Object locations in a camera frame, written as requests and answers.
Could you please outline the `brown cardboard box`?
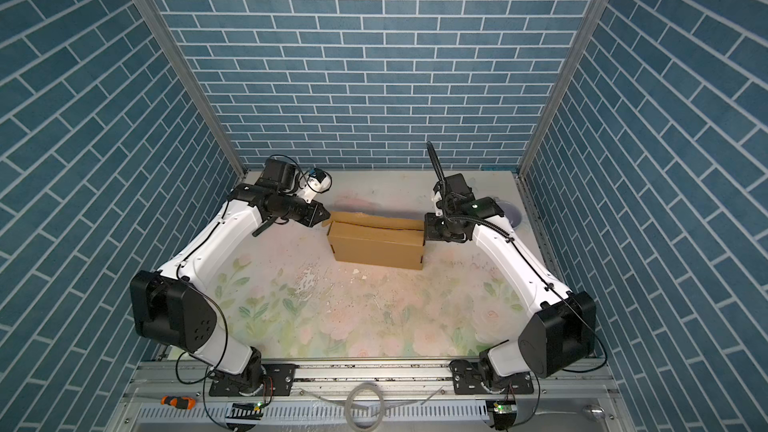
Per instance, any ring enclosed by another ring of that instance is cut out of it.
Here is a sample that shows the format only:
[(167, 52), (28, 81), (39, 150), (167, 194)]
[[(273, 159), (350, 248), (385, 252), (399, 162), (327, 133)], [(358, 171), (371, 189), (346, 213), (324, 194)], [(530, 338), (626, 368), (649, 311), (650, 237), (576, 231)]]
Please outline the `brown cardboard box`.
[(364, 213), (333, 212), (327, 238), (337, 262), (422, 270), (424, 223)]

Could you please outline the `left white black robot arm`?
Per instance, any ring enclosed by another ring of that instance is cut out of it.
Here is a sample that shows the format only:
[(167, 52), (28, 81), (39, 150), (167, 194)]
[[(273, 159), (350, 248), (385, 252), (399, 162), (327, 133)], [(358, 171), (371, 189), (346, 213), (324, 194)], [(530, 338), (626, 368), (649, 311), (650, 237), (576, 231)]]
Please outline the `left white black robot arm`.
[(209, 376), (248, 396), (267, 392), (260, 352), (236, 340), (215, 276), (245, 239), (278, 221), (312, 228), (330, 214), (317, 201), (333, 183), (319, 168), (304, 171), (293, 159), (273, 155), (253, 184), (236, 185), (211, 222), (155, 271), (140, 271), (129, 292), (135, 330), (141, 337), (181, 349), (209, 366)]

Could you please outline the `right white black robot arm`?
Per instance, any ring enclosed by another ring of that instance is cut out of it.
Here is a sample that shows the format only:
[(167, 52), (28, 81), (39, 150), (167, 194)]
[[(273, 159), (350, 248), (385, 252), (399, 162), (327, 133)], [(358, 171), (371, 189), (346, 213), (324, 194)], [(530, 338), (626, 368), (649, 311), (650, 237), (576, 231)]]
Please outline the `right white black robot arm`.
[(549, 272), (493, 198), (475, 197), (461, 174), (436, 175), (435, 211), (425, 215), (425, 239), (479, 247), (517, 293), (528, 319), (517, 337), (479, 353), (483, 385), (501, 392), (513, 375), (532, 372), (546, 378), (592, 353), (598, 341), (592, 297), (572, 292)]

